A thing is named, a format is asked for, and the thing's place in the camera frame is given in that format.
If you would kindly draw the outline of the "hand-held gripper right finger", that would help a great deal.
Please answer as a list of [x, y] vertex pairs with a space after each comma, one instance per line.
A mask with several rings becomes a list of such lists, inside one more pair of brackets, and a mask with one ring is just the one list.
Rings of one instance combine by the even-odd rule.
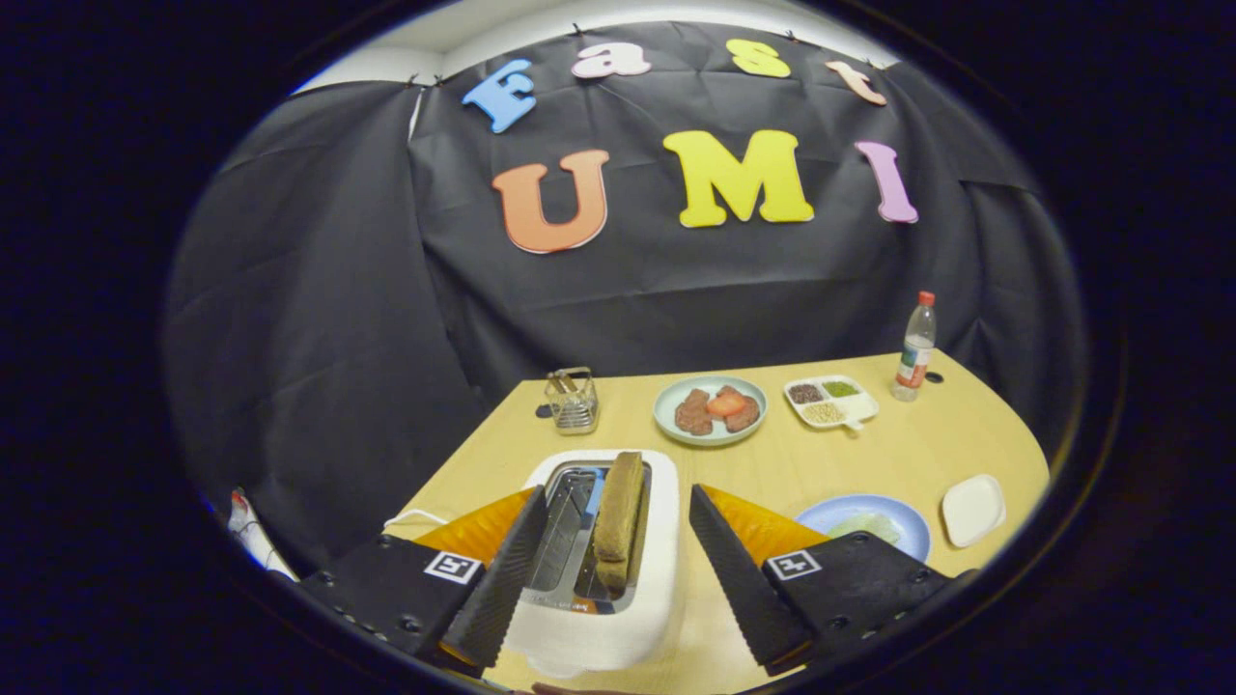
[[879, 650], [974, 580], [971, 570], [936, 571], [869, 531], [827, 537], [714, 486], [692, 486], [688, 523], [768, 676]]

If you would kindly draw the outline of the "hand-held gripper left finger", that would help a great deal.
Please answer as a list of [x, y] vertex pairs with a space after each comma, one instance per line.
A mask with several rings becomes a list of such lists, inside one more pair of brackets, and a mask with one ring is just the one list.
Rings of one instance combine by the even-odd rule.
[[545, 528], [545, 490], [522, 488], [415, 540], [376, 535], [297, 587], [358, 634], [481, 676], [497, 663]]

